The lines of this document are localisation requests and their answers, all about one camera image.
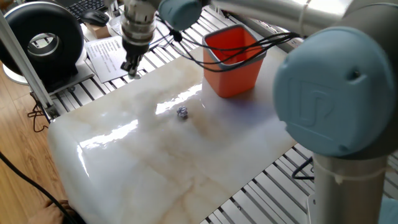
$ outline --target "wooden floor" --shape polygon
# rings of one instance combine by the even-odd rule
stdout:
[[[47,147],[47,129],[33,131],[28,118],[35,102],[29,87],[10,81],[0,62],[0,151],[25,175],[58,200],[66,199],[52,156]],[[37,129],[48,125],[38,117]],[[0,224],[25,224],[46,198],[0,162]]]

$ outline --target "keyboard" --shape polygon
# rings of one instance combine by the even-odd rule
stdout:
[[[82,0],[66,7],[76,19],[81,22],[80,15],[87,9],[104,10],[105,5],[102,0]]]

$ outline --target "marble surface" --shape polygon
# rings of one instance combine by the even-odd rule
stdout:
[[[200,223],[295,144],[272,104],[284,57],[272,48],[234,98],[178,58],[57,118],[48,142],[71,204],[87,224]]]

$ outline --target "black cord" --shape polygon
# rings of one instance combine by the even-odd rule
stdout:
[[[191,53],[190,53],[189,51],[187,51],[186,48],[185,48],[181,43],[179,43],[179,44],[180,44],[181,47],[184,49],[184,51],[186,51],[186,53],[189,55],[189,57],[190,57],[189,59],[192,60],[192,61],[194,61],[194,62],[195,62],[197,65],[199,65],[200,67],[202,67],[202,68],[204,68],[204,69],[206,69],[206,70],[209,70],[209,71],[211,71],[211,72],[228,72],[228,71],[232,71],[232,70],[235,70],[235,69],[237,69],[237,68],[242,67],[243,65],[249,63],[251,60],[255,59],[255,58],[256,58],[257,56],[259,56],[260,54],[262,54],[262,53],[264,53],[265,51],[269,50],[271,47],[273,47],[273,46],[275,46],[275,45],[278,45],[278,44],[282,44],[282,43],[284,43],[284,42],[286,42],[286,41],[289,41],[291,38],[290,38],[290,37],[284,37],[283,39],[284,39],[283,41],[275,42],[275,43],[272,43],[272,44],[268,45],[268,46],[265,47],[263,50],[261,50],[260,52],[256,53],[255,55],[253,55],[252,57],[250,57],[250,58],[247,59],[247,60],[244,60],[244,61],[242,61],[242,62],[239,62],[237,65],[232,66],[232,67],[230,67],[230,68],[221,69],[221,70],[215,70],[215,69],[212,69],[212,68],[208,68],[208,67],[203,66],[203,65],[201,64],[201,62],[198,62],[197,60],[195,60],[195,59],[192,57]]]
[[[45,128],[47,129],[49,128],[48,126],[43,125],[42,129],[38,131],[36,130],[36,118],[38,116],[45,116],[45,115],[43,114],[43,111],[39,110],[39,102],[36,101],[36,105],[33,107],[32,112],[27,114],[28,118],[33,118],[33,131],[36,133],[42,132]]]
[[[34,186],[37,190],[41,191],[45,196],[47,196],[60,210],[61,212],[65,215],[65,217],[72,223],[72,224],[77,224],[75,219],[73,219],[68,212],[62,207],[62,205],[55,199],[50,193],[48,193],[42,186],[40,186],[38,183],[34,182],[32,179],[27,177],[25,174],[23,174],[18,168],[16,168],[5,156],[3,153],[0,152],[0,159],[14,172],[16,173],[20,178],[24,179],[26,182],[30,183],[32,186]]]
[[[299,166],[292,174],[292,178],[295,180],[313,180],[314,177],[297,177],[297,174],[303,170],[306,166],[308,166],[310,163],[313,162],[312,157],[310,157],[309,159],[307,159],[307,161],[305,161],[301,166]]]
[[[160,21],[161,23],[163,23],[163,24],[169,29],[169,31],[170,31],[170,34],[169,34],[169,35],[172,35],[172,36],[174,37],[174,40],[177,41],[178,44],[180,44],[181,48],[184,49],[184,51],[185,51],[185,53],[188,55],[188,57],[185,56],[184,53],[181,53],[181,51],[177,50],[176,48],[174,48],[174,50],[176,50],[182,57],[184,57],[184,58],[186,58],[186,59],[189,59],[189,60],[195,62],[195,63],[196,63],[197,65],[199,65],[201,68],[204,68],[204,69],[209,70],[209,71],[211,71],[211,72],[228,72],[228,71],[237,69],[237,68],[242,67],[243,65],[249,63],[251,60],[255,59],[255,58],[258,57],[260,54],[263,54],[265,51],[269,50],[271,47],[273,47],[273,46],[275,46],[275,45],[278,45],[278,44],[283,44],[283,43],[288,42],[288,41],[290,41],[290,40],[292,40],[292,39],[294,39],[294,38],[296,38],[296,37],[299,37],[299,35],[296,34],[296,33],[293,33],[293,32],[286,32],[286,33],[274,34],[274,35],[265,37],[265,38],[263,38],[263,39],[261,39],[261,40],[255,42],[255,43],[253,43],[253,44],[251,44],[251,45],[248,45],[248,46],[238,47],[238,48],[233,48],[233,49],[221,49],[221,48],[211,47],[211,46],[199,44],[198,42],[195,42],[195,41],[188,40],[188,39],[182,37],[182,34],[181,34],[180,32],[177,32],[176,30],[173,30],[161,17],[159,17],[158,15],[157,15],[157,17],[158,17],[158,21]],[[163,39],[165,39],[169,45],[173,46],[173,45],[169,42],[169,40],[166,39],[166,37],[163,35],[163,33],[162,33],[158,28],[157,28],[157,30],[158,30],[158,32],[162,35]],[[181,41],[182,41],[182,40],[185,40],[185,41],[187,41],[187,42],[189,42],[189,43],[191,43],[191,44],[195,44],[195,45],[197,45],[197,46],[204,47],[204,48],[208,48],[208,49],[211,49],[211,50],[219,50],[222,54],[224,54],[223,51],[239,50],[239,52],[237,52],[237,53],[231,55],[230,57],[227,57],[227,58],[224,59],[224,60],[220,60],[220,61],[218,61],[218,62],[200,62],[200,61],[197,61],[196,59],[194,59],[194,58],[192,57],[192,55],[190,54],[190,52],[181,44]],[[227,62],[228,60],[231,60],[232,58],[234,58],[234,57],[236,57],[236,56],[238,56],[238,55],[240,55],[240,54],[244,54],[244,53],[249,52],[249,51],[252,51],[252,50],[259,50],[258,48],[257,48],[257,49],[251,49],[251,50],[249,50],[250,48],[253,48],[253,47],[261,47],[261,50],[260,50],[258,53],[256,53],[255,55],[253,55],[252,57],[250,57],[249,59],[246,59],[246,60],[244,60],[244,61],[242,61],[242,62],[239,62],[239,63],[237,63],[235,66],[232,66],[232,67],[230,67],[230,68],[215,70],[215,69],[212,69],[212,68],[208,68],[208,67],[203,66],[203,65],[217,65],[217,64],[221,64],[221,63]]]

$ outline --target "orange plastic bin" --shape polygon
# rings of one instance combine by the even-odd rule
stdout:
[[[256,39],[244,26],[235,25],[204,36],[203,45],[219,49],[234,49],[251,45],[257,41],[258,39]],[[205,66],[213,70],[224,70],[253,57],[261,50],[260,47],[255,47],[226,62],[205,64]],[[240,50],[220,51],[203,48],[203,61],[220,62],[239,51]],[[265,56],[266,52],[258,55],[254,60],[242,67],[228,72],[211,72],[205,69],[205,78],[220,97],[228,98],[237,95],[254,87]]]

